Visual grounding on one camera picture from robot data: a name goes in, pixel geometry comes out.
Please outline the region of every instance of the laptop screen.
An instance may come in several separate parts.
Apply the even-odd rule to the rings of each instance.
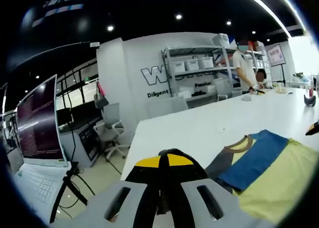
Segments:
[[[27,94],[17,107],[20,146],[26,163],[67,166],[55,112],[56,75]]]

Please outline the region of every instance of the face mask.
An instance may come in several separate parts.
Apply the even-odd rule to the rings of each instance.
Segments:
[[[248,46],[247,45],[239,45],[238,49],[242,52],[246,52],[248,50]]]

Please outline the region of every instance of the white shirt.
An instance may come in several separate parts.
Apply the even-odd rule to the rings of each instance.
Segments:
[[[233,55],[233,65],[234,68],[241,67],[243,70],[243,74],[247,77],[249,81],[252,82],[254,87],[257,87],[257,80],[256,80],[256,75],[253,69],[253,61],[250,59],[248,56],[244,55],[241,51],[236,51],[234,52]],[[248,91],[249,85],[244,82],[241,78],[240,80],[240,86],[242,91]]]

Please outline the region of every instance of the white chair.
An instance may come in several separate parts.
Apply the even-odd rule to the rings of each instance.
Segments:
[[[232,90],[232,84],[228,78],[214,79],[214,84],[217,90],[217,101],[220,101],[220,98],[228,99],[243,94],[242,91]]]
[[[168,115],[188,109],[184,97],[170,97],[165,99],[152,100],[145,105],[148,118]]]
[[[114,151],[119,152],[123,159],[126,155],[120,150],[121,148],[129,148],[130,145],[120,144],[119,140],[124,133],[120,120],[120,104],[114,103],[104,107],[102,112],[103,121],[94,126],[94,130],[100,137],[102,142],[111,142],[112,147],[106,150],[106,160],[108,161]]]

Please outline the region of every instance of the bag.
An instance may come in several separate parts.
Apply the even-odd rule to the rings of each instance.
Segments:
[[[104,94],[102,91],[100,91],[99,89],[99,82],[96,83],[96,94],[94,95],[94,103],[95,103],[95,107],[97,109],[102,109],[103,107],[105,107],[106,105],[109,104],[108,100],[104,97]]]

